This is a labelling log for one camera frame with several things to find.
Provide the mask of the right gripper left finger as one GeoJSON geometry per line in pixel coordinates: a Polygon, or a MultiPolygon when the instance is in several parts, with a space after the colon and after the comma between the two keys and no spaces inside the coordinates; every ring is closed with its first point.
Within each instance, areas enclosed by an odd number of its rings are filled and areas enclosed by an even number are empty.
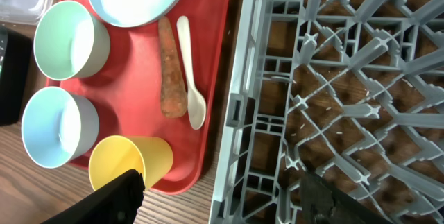
{"type": "Polygon", "coordinates": [[[42,224],[132,224],[144,190],[142,174],[130,169],[42,224]]]}

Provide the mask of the orange carrot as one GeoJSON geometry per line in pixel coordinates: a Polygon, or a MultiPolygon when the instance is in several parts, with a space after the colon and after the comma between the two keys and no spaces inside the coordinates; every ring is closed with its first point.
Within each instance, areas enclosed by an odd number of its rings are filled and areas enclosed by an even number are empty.
{"type": "Polygon", "coordinates": [[[158,35],[162,76],[160,109],[167,118],[182,117],[187,111],[187,93],[173,30],[167,17],[158,21],[158,35]]]}

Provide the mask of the light green bowl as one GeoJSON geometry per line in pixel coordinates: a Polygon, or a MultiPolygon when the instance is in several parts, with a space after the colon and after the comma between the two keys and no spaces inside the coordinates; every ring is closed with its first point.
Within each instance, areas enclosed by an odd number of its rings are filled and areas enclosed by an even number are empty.
{"type": "Polygon", "coordinates": [[[86,78],[98,73],[110,54],[106,27],[77,1],[58,2],[41,18],[34,37],[40,71],[52,80],[86,78]]]}

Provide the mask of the light blue bowl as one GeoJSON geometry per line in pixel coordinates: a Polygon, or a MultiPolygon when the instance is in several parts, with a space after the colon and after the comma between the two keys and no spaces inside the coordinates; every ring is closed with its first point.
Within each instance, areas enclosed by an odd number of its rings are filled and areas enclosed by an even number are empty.
{"type": "Polygon", "coordinates": [[[96,142],[99,116],[91,101],[60,87],[45,87],[27,103],[22,141],[39,166],[54,169],[84,155],[96,142]]]}

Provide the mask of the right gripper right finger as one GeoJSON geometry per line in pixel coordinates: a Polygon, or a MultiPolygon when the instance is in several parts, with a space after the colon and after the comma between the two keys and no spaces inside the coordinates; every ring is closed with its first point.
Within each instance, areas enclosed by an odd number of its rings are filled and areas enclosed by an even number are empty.
{"type": "Polygon", "coordinates": [[[306,223],[391,224],[312,172],[301,179],[300,199],[306,223]]]}

